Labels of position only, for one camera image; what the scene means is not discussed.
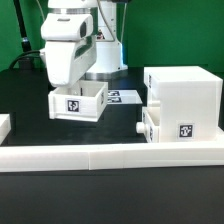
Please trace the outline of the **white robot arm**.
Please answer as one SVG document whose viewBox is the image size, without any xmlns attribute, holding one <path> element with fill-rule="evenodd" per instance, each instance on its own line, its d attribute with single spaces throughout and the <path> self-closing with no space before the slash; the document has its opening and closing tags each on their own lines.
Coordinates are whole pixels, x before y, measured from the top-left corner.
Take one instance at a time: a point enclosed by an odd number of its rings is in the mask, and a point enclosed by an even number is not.
<svg viewBox="0 0 224 224">
<path fill-rule="evenodd" d="M 54 87 L 71 87 L 86 73 L 125 70 L 116 5 L 124 0 L 48 0 L 41 52 Z"/>
</svg>

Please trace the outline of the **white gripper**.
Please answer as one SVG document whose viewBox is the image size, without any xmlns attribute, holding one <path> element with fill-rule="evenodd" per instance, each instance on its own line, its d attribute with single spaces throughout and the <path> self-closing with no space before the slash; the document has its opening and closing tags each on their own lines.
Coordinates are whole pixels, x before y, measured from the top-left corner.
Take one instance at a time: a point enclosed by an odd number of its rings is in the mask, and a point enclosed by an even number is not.
<svg viewBox="0 0 224 224">
<path fill-rule="evenodd" d="M 91 14 L 49 13 L 41 27 L 45 62 L 54 87 L 73 86 L 96 62 Z"/>
</svg>

